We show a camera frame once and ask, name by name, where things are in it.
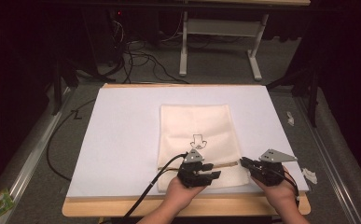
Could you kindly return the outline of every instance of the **wrist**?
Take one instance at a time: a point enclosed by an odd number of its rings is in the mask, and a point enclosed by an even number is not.
[[[170,203],[162,203],[158,208],[157,210],[160,211],[160,213],[163,215],[163,216],[166,216],[166,217],[171,217],[171,218],[174,218],[177,216],[177,214],[179,214],[179,212],[181,211],[180,208],[174,206],[173,204],[170,204]]]
[[[292,223],[309,223],[305,217],[299,212],[295,202],[283,203],[278,207],[275,207],[276,212],[282,218],[282,221],[286,224]]]

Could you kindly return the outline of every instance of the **cloth bag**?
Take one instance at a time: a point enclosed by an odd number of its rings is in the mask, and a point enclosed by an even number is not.
[[[248,171],[239,162],[241,151],[228,105],[162,105],[160,109],[160,153],[158,171],[171,158],[198,150],[212,171],[221,171],[209,189],[235,187],[249,183]],[[177,159],[170,168],[178,169]],[[166,191],[176,171],[165,172],[158,181],[160,192]]]

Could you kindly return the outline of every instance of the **metal bracket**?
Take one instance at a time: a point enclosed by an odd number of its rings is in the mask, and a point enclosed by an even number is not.
[[[274,149],[268,149],[262,154],[259,159],[267,162],[283,162],[283,161],[297,161],[298,158],[284,154],[283,152],[276,151]]]
[[[192,163],[197,161],[204,161],[204,158],[196,149],[192,148],[184,158],[183,163]]]

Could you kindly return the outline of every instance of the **white metal frame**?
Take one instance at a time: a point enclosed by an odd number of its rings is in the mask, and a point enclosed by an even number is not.
[[[252,36],[255,38],[254,46],[247,51],[250,65],[255,81],[262,79],[259,72],[256,54],[267,25],[268,14],[264,14],[261,21],[218,21],[189,19],[185,11],[183,16],[183,46],[180,56],[179,75],[187,75],[187,35],[232,35],[232,36]]]

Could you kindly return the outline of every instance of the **printed logo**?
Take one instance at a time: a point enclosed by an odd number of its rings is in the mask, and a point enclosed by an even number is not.
[[[203,149],[206,147],[207,142],[203,141],[201,134],[194,134],[194,141],[190,143],[192,148]]]

